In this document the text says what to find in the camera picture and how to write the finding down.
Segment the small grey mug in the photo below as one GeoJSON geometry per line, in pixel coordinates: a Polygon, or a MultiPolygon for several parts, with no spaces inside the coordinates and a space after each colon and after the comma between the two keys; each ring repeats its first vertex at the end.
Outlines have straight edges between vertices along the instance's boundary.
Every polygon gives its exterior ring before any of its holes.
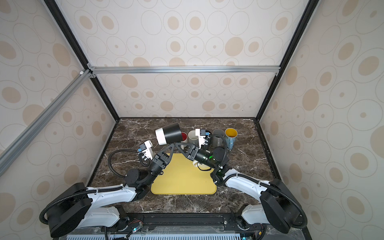
{"type": "Polygon", "coordinates": [[[196,146],[199,144],[199,137],[196,135],[196,130],[189,131],[188,143],[194,144],[196,146]]]}

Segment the tall grey mug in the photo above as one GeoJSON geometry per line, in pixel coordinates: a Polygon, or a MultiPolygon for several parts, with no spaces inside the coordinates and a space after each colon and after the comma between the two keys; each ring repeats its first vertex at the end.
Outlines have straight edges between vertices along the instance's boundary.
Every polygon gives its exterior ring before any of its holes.
{"type": "Polygon", "coordinates": [[[224,146],[224,136],[225,132],[221,129],[215,129],[213,130],[213,136],[212,136],[212,147],[223,147],[224,146]]]}

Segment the black mug white bottom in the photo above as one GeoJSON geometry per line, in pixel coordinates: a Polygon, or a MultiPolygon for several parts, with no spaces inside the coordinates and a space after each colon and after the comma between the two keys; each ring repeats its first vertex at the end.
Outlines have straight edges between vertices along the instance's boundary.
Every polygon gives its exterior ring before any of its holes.
{"type": "Polygon", "coordinates": [[[157,129],[155,133],[160,146],[183,141],[182,132],[178,123],[157,129]]]}

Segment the blue butterfly mug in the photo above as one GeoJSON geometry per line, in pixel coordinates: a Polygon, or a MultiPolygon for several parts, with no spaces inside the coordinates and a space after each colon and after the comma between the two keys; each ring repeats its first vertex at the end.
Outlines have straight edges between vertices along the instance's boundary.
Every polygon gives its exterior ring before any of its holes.
{"type": "Polygon", "coordinates": [[[225,139],[226,139],[227,148],[229,151],[233,149],[237,136],[238,136],[238,132],[236,129],[228,128],[225,130],[225,139]]]}

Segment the white ribbed-bottom mug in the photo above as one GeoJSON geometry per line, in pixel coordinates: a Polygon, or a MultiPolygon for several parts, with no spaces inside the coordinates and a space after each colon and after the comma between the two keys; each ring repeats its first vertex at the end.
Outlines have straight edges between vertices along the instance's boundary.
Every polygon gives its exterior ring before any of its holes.
{"type": "Polygon", "coordinates": [[[197,167],[200,171],[204,171],[204,172],[210,171],[212,169],[211,167],[201,164],[198,161],[193,161],[193,165],[197,167]]]}

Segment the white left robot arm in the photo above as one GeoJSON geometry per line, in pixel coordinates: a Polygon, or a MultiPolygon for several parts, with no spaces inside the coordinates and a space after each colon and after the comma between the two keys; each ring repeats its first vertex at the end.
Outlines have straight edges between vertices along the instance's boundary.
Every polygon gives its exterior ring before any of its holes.
{"type": "Polygon", "coordinates": [[[144,198],[171,162],[175,147],[170,144],[158,152],[148,170],[131,169],[123,177],[124,184],[103,188],[87,188],[83,183],[72,185],[41,211],[40,222],[49,227],[52,238],[65,236],[79,228],[127,224],[125,211],[114,204],[144,198]]]}

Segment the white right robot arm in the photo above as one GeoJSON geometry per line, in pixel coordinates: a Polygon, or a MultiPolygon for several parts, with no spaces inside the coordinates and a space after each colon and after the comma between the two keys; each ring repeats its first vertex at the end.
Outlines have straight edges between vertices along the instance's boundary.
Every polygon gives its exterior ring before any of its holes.
{"type": "Polygon", "coordinates": [[[263,181],[233,169],[224,147],[213,151],[201,149],[194,144],[176,143],[187,159],[213,169],[211,178],[216,186],[225,186],[245,193],[259,202],[259,205],[245,205],[234,215],[238,227],[245,231],[254,224],[269,224],[281,233],[291,228],[303,229],[308,218],[297,199],[278,179],[263,181]]]}

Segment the yellow plastic tray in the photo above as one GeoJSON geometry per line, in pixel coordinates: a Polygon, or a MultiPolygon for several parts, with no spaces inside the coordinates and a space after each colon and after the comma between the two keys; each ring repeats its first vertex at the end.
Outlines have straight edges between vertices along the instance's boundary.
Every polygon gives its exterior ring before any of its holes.
{"type": "Polygon", "coordinates": [[[182,154],[173,154],[171,162],[151,186],[155,195],[213,195],[217,191],[210,173],[200,171],[182,154]]]}

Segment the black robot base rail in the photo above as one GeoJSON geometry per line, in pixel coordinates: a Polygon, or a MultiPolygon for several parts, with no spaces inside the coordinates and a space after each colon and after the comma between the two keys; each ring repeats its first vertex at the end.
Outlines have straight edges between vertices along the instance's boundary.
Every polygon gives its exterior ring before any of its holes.
{"type": "Polygon", "coordinates": [[[127,214],[102,227],[108,240],[308,240],[307,232],[258,221],[247,224],[235,213],[127,214]]]}

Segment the aluminium rail back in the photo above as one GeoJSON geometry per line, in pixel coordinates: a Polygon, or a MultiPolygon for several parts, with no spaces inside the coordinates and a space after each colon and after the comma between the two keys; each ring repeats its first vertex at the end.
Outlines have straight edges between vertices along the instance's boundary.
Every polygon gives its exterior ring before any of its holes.
{"type": "Polygon", "coordinates": [[[92,67],[95,74],[278,73],[279,66],[92,67]]]}

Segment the aluminium rail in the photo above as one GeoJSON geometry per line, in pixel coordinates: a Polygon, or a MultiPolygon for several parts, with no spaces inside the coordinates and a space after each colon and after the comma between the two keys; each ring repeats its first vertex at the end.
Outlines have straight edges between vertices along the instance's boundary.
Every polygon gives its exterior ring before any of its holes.
{"type": "Polygon", "coordinates": [[[1,175],[3,175],[13,162],[20,156],[32,140],[41,132],[48,122],[57,114],[74,92],[90,78],[91,71],[83,70],[38,117],[8,146],[1,154],[1,175]]]}
{"type": "Polygon", "coordinates": [[[279,66],[92,67],[95,74],[278,73],[279,66]]]}

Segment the aluminium rail left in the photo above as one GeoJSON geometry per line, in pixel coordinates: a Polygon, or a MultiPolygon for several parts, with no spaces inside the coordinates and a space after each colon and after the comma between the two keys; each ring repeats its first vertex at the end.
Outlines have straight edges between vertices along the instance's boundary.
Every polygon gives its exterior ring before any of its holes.
{"type": "Polygon", "coordinates": [[[32,140],[41,132],[48,122],[57,114],[74,92],[90,78],[91,71],[83,70],[38,117],[8,146],[1,154],[1,175],[3,175],[13,162],[20,156],[32,140]]]}

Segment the black corner frame post left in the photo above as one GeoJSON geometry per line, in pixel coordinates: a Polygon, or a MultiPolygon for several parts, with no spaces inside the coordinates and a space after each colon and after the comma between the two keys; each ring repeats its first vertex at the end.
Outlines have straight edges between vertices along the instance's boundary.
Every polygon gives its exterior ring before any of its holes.
{"type": "Polygon", "coordinates": [[[101,99],[103,100],[107,109],[111,113],[115,122],[118,122],[120,120],[120,117],[119,117],[117,111],[113,107],[112,102],[110,101],[109,97],[107,96],[106,91],[104,90],[98,77],[91,70],[90,62],[88,61],[88,58],[86,57],[82,47],[80,46],[77,38],[75,37],[71,27],[68,24],[67,20],[65,19],[61,10],[59,9],[59,5],[57,4],[56,1],[49,1],[49,0],[45,0],[44,3],[47,6],[49,12],[51,13],[53,19],[55,20],[56,24],[59,26],[59,29],[63,33],[65,39],[69,43],[73,52],[75,53],[77,59],[80,61],[80,64],[82,65],[82,67],[85,70],[89,70],[91,72],[91,74],[92,74],[91,81],[92,81],[94,87],[96,88],[97,92],[99,93],[101,99]]]}

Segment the black corner frame post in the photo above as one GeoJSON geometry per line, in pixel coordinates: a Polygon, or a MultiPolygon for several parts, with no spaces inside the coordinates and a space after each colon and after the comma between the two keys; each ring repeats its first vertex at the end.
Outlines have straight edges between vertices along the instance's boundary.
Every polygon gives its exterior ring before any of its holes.
{"type": "Polygon", "coordinates": [[[281,61],[281,64],[280,64],[280,70],[279,72],[277,73],[277,75],[274,77],[268,91],[267,91],[267,94],[262,102],[262,105],[260,107],[260,110],[258,112],[258,114],[256,115],[256,122],[260,122],[262,116],[264,115],[273,95],[274,95],[274,92],[275,90],[277,89],[279,83],[280,83],[280,80],[285,72],[285,70],[287,69],[288,67],[288,64],[290,63],[291,61],[291,58],[311,20],[311,17],[313,16],[317,6],[319,4],[319,0],[310,0],[308,1],[308,4],[303,12],[303,15],[302,17],[300,18],[299,20],[299,23],[296,27],[296,30],[293,34],[293,37],[288,45],[288,48],[284,54],[284,57],[281,61]]]}
{"type": "Polygon", "coordinates": [[[56,1],[49,1],[49,0],[45,0],[44,3],[47,6],[49,12],[51,13],[53,19],[55,20],[56,24],[59,26],[59,29],[63,33],[65,39],[69,43],[73,52],[75,53],[77,59],[80,61],[80,64],[82,65],[82,67],[85,70],[89,70],[91,72],[91,74],[92,74],[91,81],[92,81],[94,87],[96,88],[97,92],[99,93],[101,99],[103,100],[107,109],[111,113],[115,122],[118,122],[120,120],[120,117],[119,117],[117,111],[113,107],[112,102],[110,101],[109,97],[107,96],[106,91],[104,90],[98,77],[91,70],[90,62],[88,61],[88,58],[86,57],[82,47],[80,46],[77,38],[75,37],[71,27],[68,24],[67,20],[65,19],[61,10],[59,9],[59,5],[57,4],[56,1]]]}

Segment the black corner frame post right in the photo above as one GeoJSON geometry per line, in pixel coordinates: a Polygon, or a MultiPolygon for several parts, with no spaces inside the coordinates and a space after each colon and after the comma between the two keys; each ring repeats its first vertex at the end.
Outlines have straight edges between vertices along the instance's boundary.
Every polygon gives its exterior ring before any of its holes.
{"type": "Polygon", "coordinates": [[[280,80],[285,72],[285,70],[287,69],[288,67],[288,64],[290,63],[291,61],[291,58],[311,20],[311,17],[313,16],[317,6],[319,4],[319,0],[310,0],[308,1],[308,4],[303,12],[303,15],[302,17],[300,18],[299,20],[299,23],[296,27],[296,30],[293,34],[293,37],[288,45],[288,48],[284,54],[284,57],[281,61],[281,64],[280,64],[280,70],[279,72],[277,73],[277,75],[274,77],[268,91],[267,91],[267,94],[262,102],[262,105],[260,107],[260,110],[258,112],[258,114],[256,115],[256,122],[260,122],[262,116],[264,115],[273,95],[274,95],[274,92],[275,90],[277,89],[279,83],[280,83],[280,80]]]}

